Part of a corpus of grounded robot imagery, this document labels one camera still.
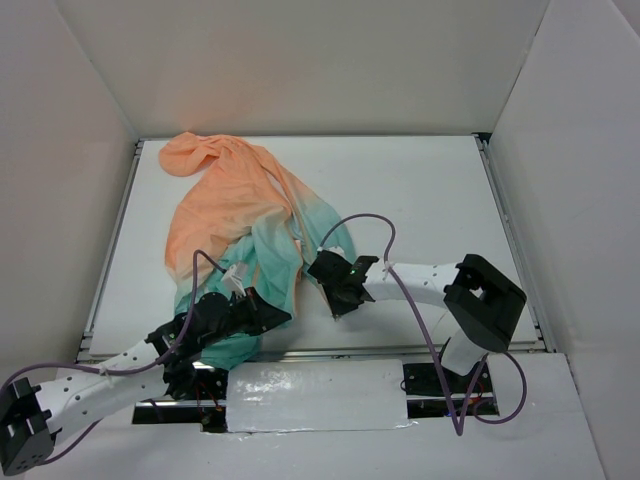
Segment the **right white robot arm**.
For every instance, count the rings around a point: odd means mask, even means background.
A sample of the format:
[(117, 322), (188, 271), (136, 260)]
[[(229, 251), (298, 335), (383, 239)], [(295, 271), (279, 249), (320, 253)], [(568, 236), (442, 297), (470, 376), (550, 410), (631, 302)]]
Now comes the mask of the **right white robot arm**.
[(365, 302), (411, 300), (447, 310), (458, 330), (435, 367), (437, 384), (459, 390), (481, 358), (509, 349), (527, 302), (525, 292), (484, 257), (468, 254), (455, 264), (419, 265), (319, 251), (308, 269), (324, 290), (331, 313), (341, 317)]

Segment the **orange and teal jacket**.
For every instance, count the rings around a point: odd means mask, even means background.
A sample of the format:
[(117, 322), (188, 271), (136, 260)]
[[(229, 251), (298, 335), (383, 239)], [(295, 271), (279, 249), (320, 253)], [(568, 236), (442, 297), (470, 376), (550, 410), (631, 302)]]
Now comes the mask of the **orange and teal jacket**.
[(170, 175), (202, 175), (177, 205), (166, 241), (176, 313), (207, 293), (228, 295), (222, 271), (242, 262), (248, 267), (243, 284), (294, 315), (296, 287), (319, 247), (338, 247), (355, 260), (339, 214), (264, 147), (235, 136), (186, 132), (170, 140), (158, 159)]

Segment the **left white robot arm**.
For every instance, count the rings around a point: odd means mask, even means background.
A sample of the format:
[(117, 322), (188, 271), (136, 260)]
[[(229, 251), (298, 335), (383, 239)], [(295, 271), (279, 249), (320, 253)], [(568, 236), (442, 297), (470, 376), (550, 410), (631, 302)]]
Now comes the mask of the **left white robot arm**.
[(248, 287), (242, 295), (203, 295), (133, 347), (96, 366), (72, 365), (66, 376), (33, 384), (12, 374), (1, 388), (1, 469), (19, 475), (44, 465), (80, 430), (137, 402), (189, 396), (202, 351), (236, 334), (258, 337), (290, 320)]

